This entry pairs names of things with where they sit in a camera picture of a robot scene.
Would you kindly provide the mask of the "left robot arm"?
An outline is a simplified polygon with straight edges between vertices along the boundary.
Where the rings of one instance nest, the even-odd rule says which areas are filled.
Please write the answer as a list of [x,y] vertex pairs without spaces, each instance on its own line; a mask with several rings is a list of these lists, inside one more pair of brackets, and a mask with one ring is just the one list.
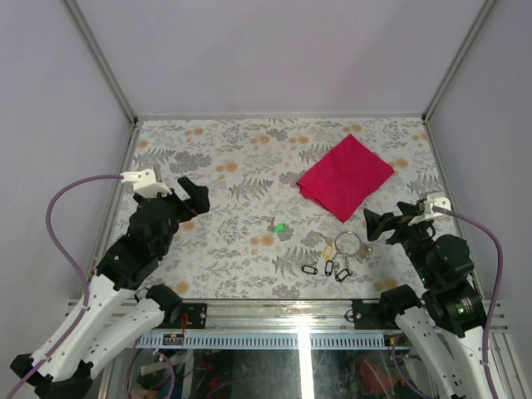
[[91,278],[77,270],[83,296],[61,326],[37,350],[13,359],[10,368],[19,381],[9,397],[28,384],[39,398],[83,398],[101,370],[129,344],[154,328],[187,323],[181,297],[159,283],[148,288],[132,311],[106,326],[169,253],[180,225],[209,212],[208,188],[180,177],[188,195],[181,199],[152,169],[111,179],[134,191],[137,207],[127,231],[105,252]]

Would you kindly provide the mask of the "large metal keyring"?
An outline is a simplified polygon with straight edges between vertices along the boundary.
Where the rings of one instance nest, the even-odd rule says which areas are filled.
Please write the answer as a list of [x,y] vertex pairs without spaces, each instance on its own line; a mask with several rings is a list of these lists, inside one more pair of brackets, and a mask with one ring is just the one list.
[[355,258],[362,263],[373,255],[373,248],[352,231],[339,233],[333,242],[336,253],[346,258]]

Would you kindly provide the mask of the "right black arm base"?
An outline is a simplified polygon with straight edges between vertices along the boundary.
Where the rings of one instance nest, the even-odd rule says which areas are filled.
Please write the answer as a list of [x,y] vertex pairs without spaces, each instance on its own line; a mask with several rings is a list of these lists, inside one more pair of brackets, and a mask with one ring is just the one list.
[[352,299],[344,318],[356,330],[387,330],[394,326],[383,311],[379,299]]

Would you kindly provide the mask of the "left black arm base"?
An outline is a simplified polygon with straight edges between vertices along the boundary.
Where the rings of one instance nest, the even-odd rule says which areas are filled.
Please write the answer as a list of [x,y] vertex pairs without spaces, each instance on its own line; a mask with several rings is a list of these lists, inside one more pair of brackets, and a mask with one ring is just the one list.
[[205,329],[208,305],[206,303],[182,303],[165,314],[159,328],[184,329],[188,331]]

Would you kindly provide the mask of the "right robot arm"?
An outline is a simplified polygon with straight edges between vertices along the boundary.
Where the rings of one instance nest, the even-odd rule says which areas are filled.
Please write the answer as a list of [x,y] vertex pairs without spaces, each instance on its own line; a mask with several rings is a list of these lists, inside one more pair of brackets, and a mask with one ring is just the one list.
[[[452,210],[443,194],[415,204],[398,203],[399,215],[363,211],[367,238],[388,232],[387,244],[399,244],[425,289],[421,296],[403,284],[381,294],[379,318],[399,328],[421,358],[444,398],[505,398],[504,384],[490,365],[490,327],[504,264],[500,241],[480,222]],[[467,242],[436,235],[433,223],[450,216],[482,230],[494,243],[497,268],[490,304],[485,306],[468,276],[474,269]]]

